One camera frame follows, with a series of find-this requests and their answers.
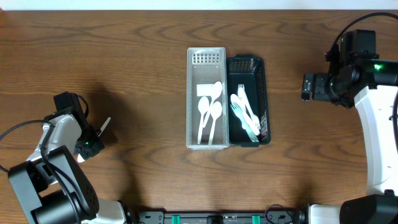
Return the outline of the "white plastic spoon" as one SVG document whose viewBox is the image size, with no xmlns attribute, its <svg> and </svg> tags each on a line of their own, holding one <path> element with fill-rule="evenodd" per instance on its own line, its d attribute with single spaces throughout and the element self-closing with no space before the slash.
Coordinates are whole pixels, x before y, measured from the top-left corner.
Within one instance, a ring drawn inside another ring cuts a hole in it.
<svg viewBox="0 0 398 224">
<path fill-rule="evenodd" d="M 111 118 L 108 117 L 107 120 L 106 120 L 106 121 L 104 122 L 104 124 L 102 125 L 102 127 L 99 129 L 98 134 L 97 134 L 98 137 L 101 136 L 101 134 L 102 134 L 103 131 L 106 129 L 106 127 L 107 127 L 107 125 L 109 124 L 110 121 L 111 121 Z M 78 162 L 84 162 L 84 161 L 85 161 L 85 159 L 83 158 L 83 154 L 82 154 L 81 151 L 78 153 L 77 161 L 78 161 Z"/>
<path fill-rule="evenodd" d="M 235 94 L 232 94 L 232 95 L 230 96 L 230 100 L 231 100 L 231 103 L 237 103 L 237 104 L 240 106 L 240 108 L 241 108 L 242 111 L 243 111 L 244 119 L 246 120 L 246 122 L 247 122 L 247 124 L 249 125 L 249 127 L 252 129 L 254 125 L 253 125 L 253 123 L 252 123 L 252 120 L 251 120 L 250 116 L 249 116 L 248 113 L 246 112 L 246 109 L 245 109 L 245 107 L 244 107 L 244 105 L 243 105 L 243 102 L 241 101 L 241 99 L 239 98 L 239 96 L 238 96 L 238 95 L 235 95 Z"/>
<path fill-rule="evenodd" d="M 198 102 L 198 110 L 200 112 L 200 123 L 199 123 L 199 128 L 198 128 L 198 140 L 197 140 L 198 144 L 201 143 L 204 115 L 208 111 L 209 106 L 210 106 L 210 103 L 209 103 L 208 97 L 207 96 L 201 97 Z"/>
<path fill-rule="evenodd" d="M 212 143 L 213 143 L 216 120 L 221 116 L 221 113 L 222 113 L 222 105 L 219 101 L 216 101 L 215 103 L 213 103 L 213 106 L 211 107 L 211 110 L 210 110 L 210 114 L 211 114 L 213 122 L 211 125 L 211 131 L 210 131 L 208 145 L 212 145 Z"/>
<path fill-rule="evenodd" d="M 211 91 L 211 103 L 210 103 L 209 109 L 208 109 L 208 111 L 207 111 L 207 113 L 206 113 L 205 119 L 204 119 L 204 121 L 203 121 L 203 127 L 205 127 L 206 124 L 207 124 L 207 122 L 208 122 L 208 119 L 209 119 L 209 117 L 210 117 L 210 109 L 211 109 L 211 107 L 213 106 L 213 103 L 215 102 L 215 100 L 221 95 L 222 88 L 223 88 L 223 87 L 222 87 L 221 82 L 216 82 L 216 83 L 213 85 L 213 87 L 212 87 L 212 91 Z"/>
</svg>

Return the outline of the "white plastic fork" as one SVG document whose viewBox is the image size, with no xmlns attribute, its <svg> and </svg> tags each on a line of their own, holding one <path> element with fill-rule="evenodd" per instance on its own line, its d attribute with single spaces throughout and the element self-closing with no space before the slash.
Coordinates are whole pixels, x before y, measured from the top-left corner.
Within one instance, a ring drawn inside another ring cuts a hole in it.
<svg viewBox="0 0 398 224">
<path fill-rule="evenodd" d="M 249 108 L 249 101 L 247 98 L 246 91 L 244 89 L 244 84 L 239 84 L 238 85 L 238 96 L 243 102 L 243 105 L 248 109 Z"/>
<path fill-rule="evenodd" d="M 253 128 L 252 128 L 252 131 L 253 131 L 256 135 L 259 135 L 260 129 L 261 129 L 261 125 L 260 125 L 260 121 L 259 121 L 258 116 L 255 115 L 255 114 L 253 113 L 250 103 L 249 103 L 249 108 L 247 109 L 247 108 L 245 107 L 245 109 L 246 109 L 246 111 L 249 112 L 249 116 L 250 116 L 250 118 L 251 118 L 251 120 L 252 120 L 252 123 L 253 123 L 253 125 L 254 125 Z"/>
</svg>

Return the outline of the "pale green plastic fork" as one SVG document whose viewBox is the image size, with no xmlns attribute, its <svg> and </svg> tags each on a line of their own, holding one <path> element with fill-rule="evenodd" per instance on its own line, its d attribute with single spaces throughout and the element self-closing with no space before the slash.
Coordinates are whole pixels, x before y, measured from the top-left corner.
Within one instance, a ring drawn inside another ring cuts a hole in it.
<svg viewBox="0 0 398 224">
<path fill-rule="evenodd" d="M 236 115 L 236 117 L 240 120 L 241 126 L 247 133 L 249 139 L 252 142 L 259 142 L 257 136 L 253 133 L 252 129 L 249 127 L 246 120 L 244 119 L 243 111 L 240 108 L 240 106 L 237 103 L 231 103 L 231 108 L 232 108 L 234 114 Z"/>
</svg>

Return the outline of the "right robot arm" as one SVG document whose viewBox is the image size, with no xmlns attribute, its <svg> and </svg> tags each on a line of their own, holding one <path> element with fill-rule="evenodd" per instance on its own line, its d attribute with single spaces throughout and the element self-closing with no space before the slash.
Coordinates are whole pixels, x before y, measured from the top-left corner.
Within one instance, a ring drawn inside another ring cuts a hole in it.
<svg viewBox="0 0 398 224">
<path fill-rule="evenodd" d="M 397 223 L 397 62 L 381 60 L 376 33 L 356 29 L 336 38 L 326 73 L 306 73 L 303 101 L 355 108 L 367 160 L 366 195 L 341 205 L 312 204 L 308 223 Z"/>
</svg>

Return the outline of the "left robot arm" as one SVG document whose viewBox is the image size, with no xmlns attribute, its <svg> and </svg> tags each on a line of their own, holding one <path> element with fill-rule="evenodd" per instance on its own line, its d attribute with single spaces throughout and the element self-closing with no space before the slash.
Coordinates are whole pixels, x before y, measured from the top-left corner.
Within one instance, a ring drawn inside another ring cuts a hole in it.
<svg viewBox="0 0 398 224">
<path fill-rule="evenodd" d="M 7 170 L 29 223 L 132 223 L 120 201 L 101 200 L 79 164 L 104 149 L 84 98 L 54 96 L 56 111 L 38 122 L 43 135 L 27 160 Z"/>
</svg>

